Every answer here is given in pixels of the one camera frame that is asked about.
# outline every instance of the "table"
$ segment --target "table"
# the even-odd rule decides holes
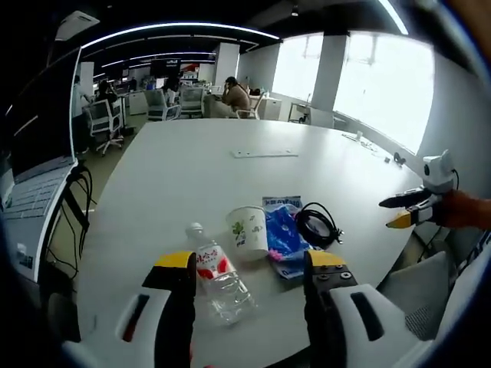
[[[259,307],[237,325],[214,327],[199,293],[193,366],[268,366],[307,347],[302,287],[284,283],[266,260],[237,262],[226,240],[225,217],[238,206],[261,205],[263,196],[300,195],[304,204],[320,202],[345,232],[344,244],[335,243],[329,251],[346,260],[358,283],[378,286],[412,232],[386,228],[397,210],[378,203],[418,186],[420,179],[341,134],[267,120],[147,123],[91,217],[77,294],[82,339],[90,338],[104,316],[118,324],[114,315],[138,292],[155,260],[190,249],[185,228],[200,222],[236,263]],[[298,156],[234,158],[231,151],[240,149],[290,149]]]

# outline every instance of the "paper cup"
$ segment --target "paper cup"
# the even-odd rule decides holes
[[[264,209],[254,205],[238,207],[226,217],[229,233],[237,255],[254,261],[268,254]]]

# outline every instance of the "bright window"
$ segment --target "bright window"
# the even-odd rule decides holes
[[[322,33],[287,38],[279,48],[273,92],[310,101],[321,58]]]
[[[334,110],[417,153],[433,100],[428,44],[388,34],[352,33]]]

